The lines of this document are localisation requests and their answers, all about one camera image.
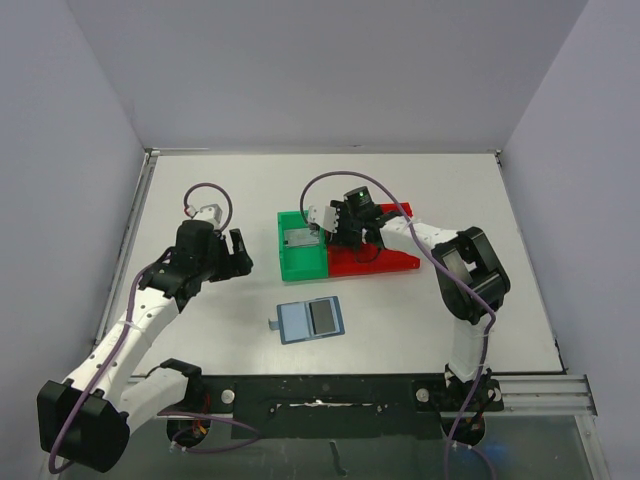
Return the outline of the red plastic bin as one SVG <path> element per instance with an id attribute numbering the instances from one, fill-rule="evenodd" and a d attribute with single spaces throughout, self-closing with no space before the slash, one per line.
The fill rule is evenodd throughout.
<path id="1" fill-rule="evenodd" d="M 411 254 L 412 243 L 405 237 L 408 233 L 408 218 L 393 203 L 380 205 L 382 215 L 377 240 L 380 253 L 374 260 L 374 273 L 391 273 L 416 270 L 421 261 Z"/>
<path id="2" fill-rule="evenodd" d="M 372 245 L 364 245 L 358 251 L 329 245 L 327 254 L 330 277 L 390 273 L 406 268 L 404 258 L 398 252 L 380 250 Z"/>

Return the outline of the green plastic bin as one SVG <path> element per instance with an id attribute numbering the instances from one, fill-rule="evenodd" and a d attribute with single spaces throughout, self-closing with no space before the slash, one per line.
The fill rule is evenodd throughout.
<path id="1" fill-rule="evenodd" d="M 284 282 L 325 279 L 329 276 L 328 254 L 323 237 L 315 247 L 286 248 L 283 244 L 287 229 L 308 228 L 299 211 L 277 213 L 279 265 Z"/>

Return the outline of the blue leather card holder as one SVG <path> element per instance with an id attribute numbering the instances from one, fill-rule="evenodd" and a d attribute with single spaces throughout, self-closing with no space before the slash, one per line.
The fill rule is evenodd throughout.
<path id="1" fill-rule="evenodd" d="M 320 297 L 276 306 L 276 318 L 268 320 L 283 345 L 341 336 L 344 320 L 337 296 Z"/>

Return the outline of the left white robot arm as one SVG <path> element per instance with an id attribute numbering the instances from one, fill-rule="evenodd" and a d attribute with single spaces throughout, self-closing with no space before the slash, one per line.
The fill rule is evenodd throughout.
<path id="1" fill-rule="evenodd" d="M 185 220 L 173 246 L 132 282 L 126 309 L 110 332 L 61 382 L 49 380 L 36 404 L 48 469 L 73 464 L 107 472 L 130 436 L 164 410 L 200 415 L 211 405 L 199 367 L 169 359 L 135 386 L 128 381 L 162 331 L 207 282 L 248 275 L 253 268 L 242 233 Z"/>

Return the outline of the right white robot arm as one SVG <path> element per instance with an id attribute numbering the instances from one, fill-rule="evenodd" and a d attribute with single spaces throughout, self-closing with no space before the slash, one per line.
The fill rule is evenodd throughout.
<path id="1" fill-rule="evenodd" d="M 455 318 L 446 372 L 461 382 L 486 371 L 489 336 L 511 282 L 485 232 L 478 227 L 451 230 L 415 219 L 396 203 L 386 210 L 366 187 L 347 192 L 322 209 L 316 223 L 332 245 L 355 252 L 424 256 L 434 266 L 442 300 Z"/>

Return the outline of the silver VIP card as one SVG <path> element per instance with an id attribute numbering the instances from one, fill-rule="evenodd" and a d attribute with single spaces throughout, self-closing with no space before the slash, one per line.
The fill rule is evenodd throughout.
<path id="1" fill-rule="evenodd" d="M 320 244 L 319 233 L 308 228 L 287 229 L 283 244 L 286 248 L 315 247 Z"/>

